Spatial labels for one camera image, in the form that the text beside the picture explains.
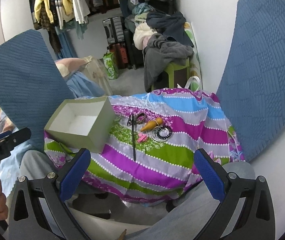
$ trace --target floor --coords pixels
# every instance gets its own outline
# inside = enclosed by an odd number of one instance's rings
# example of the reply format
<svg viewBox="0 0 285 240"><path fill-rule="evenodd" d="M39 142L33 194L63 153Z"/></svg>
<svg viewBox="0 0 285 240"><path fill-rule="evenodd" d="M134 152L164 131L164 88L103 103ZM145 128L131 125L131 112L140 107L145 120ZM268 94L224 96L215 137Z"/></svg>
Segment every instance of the floor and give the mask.
<svg viewBox="0 0 285 240"><path fill-rule="evenodd" d="M120 69L119 77L109 80L109 84L114 95L131 96L145 93L144 88L144 68Z"/></svg>

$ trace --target green stool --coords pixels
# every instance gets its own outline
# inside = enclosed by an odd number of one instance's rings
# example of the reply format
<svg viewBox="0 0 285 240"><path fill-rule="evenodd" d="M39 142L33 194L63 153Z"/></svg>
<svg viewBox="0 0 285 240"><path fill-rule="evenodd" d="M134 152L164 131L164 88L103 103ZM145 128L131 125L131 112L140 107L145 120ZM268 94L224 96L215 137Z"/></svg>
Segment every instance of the green stool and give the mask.
<svg viewBox="0 0 285 240"><path fill-rule="evenodd" d="M186 71L184 73L181 73L180 70L182 69L186 69ZM165 68L164 72L168 74L168 88L176 88L177 83L181 87L185 87L187 80L190 77L189 58L186 60L185 66L181 66L173 62L169 63L168 66ZM154 84L151 86L151 90L155 90Z"/></svg>

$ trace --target open cardboard box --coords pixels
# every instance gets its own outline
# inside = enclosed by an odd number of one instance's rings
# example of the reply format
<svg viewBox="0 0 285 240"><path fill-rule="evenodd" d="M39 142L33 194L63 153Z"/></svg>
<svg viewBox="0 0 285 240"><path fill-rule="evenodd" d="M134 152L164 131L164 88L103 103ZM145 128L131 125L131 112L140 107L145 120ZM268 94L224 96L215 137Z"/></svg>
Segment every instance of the open cardboard box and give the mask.
<svg viewBox="0 0 285 240"><path fill-rule="evenodd" d="M101 153L116 114L108 97L64 100L45 126L53 139L68 147Z"/></svg>

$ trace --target gray pants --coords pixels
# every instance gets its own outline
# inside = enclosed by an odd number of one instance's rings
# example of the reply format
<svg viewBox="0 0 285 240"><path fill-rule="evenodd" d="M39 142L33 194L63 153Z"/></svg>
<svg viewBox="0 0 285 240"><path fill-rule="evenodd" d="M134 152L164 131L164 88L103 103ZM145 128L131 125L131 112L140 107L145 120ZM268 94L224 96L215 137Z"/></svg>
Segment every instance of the gray pants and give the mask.
<svg viewBox="0 0 285 240"><path fill-rule="evenodd" d="M227 172L236 173L241 178L255 179L255 172L249 163L228 163L223 168ZM127 235L125 240L193 240L214 213L219 201L212 198L206 184L202 181L185 196L180 197L176 204L179 206L152 227ZM244 198L239 200L222 236L233 230L243 204Z"/></svg>
<svg viewBox="0 0 285 240"><path fill-rule="evenodd" d="M254 170L249 163L228 163L223 167L227 172L232 171L241 178L255 179ZM37 151L26 152L20 167L21 175L27 176L28 179L40 179L51 171L57 171L57 169L45 154ZM99 190L88 187L87 184L79 185L77 192L84 194L101 193ZM219 201L212 198L206 184L201 182L187 194L175 200L174 204L178 206L159 222L148 229L129 234L125 239L192 240L216 210ZM241 199L222 236L229 234L234 228L243 204L244 199ZM62 236L44 199L41 199L41 205L52 231Z"/></svg>
<svg viewBox="0 0 285 240"><path fill-rule="evenodd" d="M58 169L55 167L55 165L53 165L53 162L44 153L30 150L27 151L22 158L20 166L20 176L26 176L29 180L43 179L51 171L58 172ZM91 185L88 185L83 181L79 183L79 186L75 192L75 194L100 194L100 193L103 192L92 187ZM59 236L63 236L51 215L46 200L41 198L40 203L52 231Z"/></svg>

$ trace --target gray suitcase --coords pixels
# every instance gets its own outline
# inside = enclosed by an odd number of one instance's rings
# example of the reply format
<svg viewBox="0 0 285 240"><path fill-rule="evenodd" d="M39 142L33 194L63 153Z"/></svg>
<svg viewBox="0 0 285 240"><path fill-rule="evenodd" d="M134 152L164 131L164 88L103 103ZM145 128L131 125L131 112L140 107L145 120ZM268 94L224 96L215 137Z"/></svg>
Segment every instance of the gray suitcase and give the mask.
<svg viewBox="0 0 285 240"><path fill-rule="evenodd" d="M124 41L124 18L121 16L102 21L109 45Z"/></svg>

